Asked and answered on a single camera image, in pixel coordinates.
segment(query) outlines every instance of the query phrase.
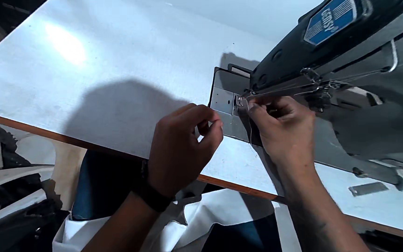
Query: white fabric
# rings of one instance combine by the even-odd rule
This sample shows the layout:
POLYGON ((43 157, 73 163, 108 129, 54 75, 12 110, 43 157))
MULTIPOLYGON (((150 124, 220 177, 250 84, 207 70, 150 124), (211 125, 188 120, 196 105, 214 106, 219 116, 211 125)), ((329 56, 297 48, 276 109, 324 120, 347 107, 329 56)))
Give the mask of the white fabric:
MULTIPOLYGON (((301 251, 286 206, 229 189, 205 193, 195 203, 185 200, 187 199, 177 204, 171 203, 149 232, 141 251, 200 251, 214 223, 236 225, 258 220, 272 213, 276 214, 278 229, 283 230, 279 232, 283 251, 301 251), (184 213, 184 218, 180 221, 187 225, 174 221, 181 216, 181 212, 184 213)), ((81 251, 108 219, 109 217, 72 221, 68 216, 52 242, 53 251, 81 251)))

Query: forearm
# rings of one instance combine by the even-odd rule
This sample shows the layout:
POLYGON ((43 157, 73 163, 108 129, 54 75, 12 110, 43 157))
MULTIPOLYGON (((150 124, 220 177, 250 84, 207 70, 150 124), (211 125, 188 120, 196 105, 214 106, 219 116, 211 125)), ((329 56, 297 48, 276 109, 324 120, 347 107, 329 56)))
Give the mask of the forearm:
POLYGON ((279 165, 278 171, 303 251, 369 251, 322 185, 313 162, 299 165, 279 165))
POLYGON ((130 192, 124 203, 82 250, 138 251, 160 214, 130 192))

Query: white table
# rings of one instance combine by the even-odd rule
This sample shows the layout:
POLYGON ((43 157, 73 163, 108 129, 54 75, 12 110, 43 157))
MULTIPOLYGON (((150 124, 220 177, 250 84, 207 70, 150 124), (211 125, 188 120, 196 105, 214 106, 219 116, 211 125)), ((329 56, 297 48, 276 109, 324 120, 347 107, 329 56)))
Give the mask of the white table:
MULTIPOLYGON (((0 123, 148 158, 155 123, 209 102, 215 66, 254 68, 321 0, 48 0, 0 43, 0 123)), ((343 212, 403 231, 403 192, 316 165, 343 212)), ((201 180, 278 195, 258 153, 225 137, 201 180)))

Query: metal plate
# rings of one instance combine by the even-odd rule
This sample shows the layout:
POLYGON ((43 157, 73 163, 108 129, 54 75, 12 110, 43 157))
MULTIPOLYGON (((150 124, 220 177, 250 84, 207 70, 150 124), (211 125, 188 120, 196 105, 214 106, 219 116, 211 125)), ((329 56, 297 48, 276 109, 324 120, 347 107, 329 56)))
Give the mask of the metal plate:
POLYGON ((212 88, 211 108, 232 115, 234 93, 218 87, 212 88))
POLYGON ((352 195, 356 197, 370 193, 386 191, 388 190, 388 188, 381 182, 374 182, 360 186, 351 186, 349 190, 352 193, 352 195))

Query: sewing machine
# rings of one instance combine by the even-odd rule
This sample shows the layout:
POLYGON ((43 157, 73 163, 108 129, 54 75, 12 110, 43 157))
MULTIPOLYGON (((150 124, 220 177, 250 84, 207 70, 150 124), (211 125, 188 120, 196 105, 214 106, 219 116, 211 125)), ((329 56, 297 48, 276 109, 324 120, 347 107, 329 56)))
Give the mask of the sewing machine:
POLYGON ((315 161, 403 188, 403 0, 326 0, 254 70, 216 68, 224 134, 261 146, 247 101, 290 95, 317 112, 315 161))

